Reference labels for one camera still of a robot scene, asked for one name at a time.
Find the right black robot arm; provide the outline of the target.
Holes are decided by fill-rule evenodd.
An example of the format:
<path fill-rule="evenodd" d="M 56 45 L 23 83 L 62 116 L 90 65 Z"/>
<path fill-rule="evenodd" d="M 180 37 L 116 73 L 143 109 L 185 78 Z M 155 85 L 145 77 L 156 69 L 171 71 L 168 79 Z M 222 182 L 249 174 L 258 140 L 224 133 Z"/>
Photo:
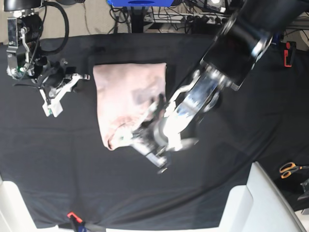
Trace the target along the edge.
<path fill-rule="evenodd" d="M 48 7 L 60 11 L 65 33 L 58 48 L 46 51 L 40 42 L 46 17 L 40 17 L 35 10 Z M 45 115 L 58 117 L 63 111 L 60 101 L 65 94 L 73 92 L 81 81 L 90 80 L 90 75 L 76 73 L 76 68 L 69 67 L 64 58 L 57 62 L 48 60 L 49 56 L 59 54 L 69 40 L 69 19 L 64 8 L 48 0 L 6 0 L 3 10 L 13 14 L 7 18 L 7 74 L 16 81 L 15 86 L 37 89 L 44 101 Z"/>

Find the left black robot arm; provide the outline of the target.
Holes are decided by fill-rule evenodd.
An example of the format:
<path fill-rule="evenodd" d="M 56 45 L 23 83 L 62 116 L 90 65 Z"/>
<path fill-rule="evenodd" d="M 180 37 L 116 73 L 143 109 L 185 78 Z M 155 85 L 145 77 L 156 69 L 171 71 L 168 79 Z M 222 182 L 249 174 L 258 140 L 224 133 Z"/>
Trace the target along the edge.
<path fill-rule="evenodd" d="M 164 172 L 167 152 L 198 142 L 196 127 L 218 102 L 220 92 L 238 90 L 263 56 L 276 32 L 285 29 L 309 7 L 306 0 L 247 0 L 218 32 L 200 63 L 167 103 L 160 98 L 150 106 L 147 126 L 121 129 L 119 146 L 131 146 Z"/>

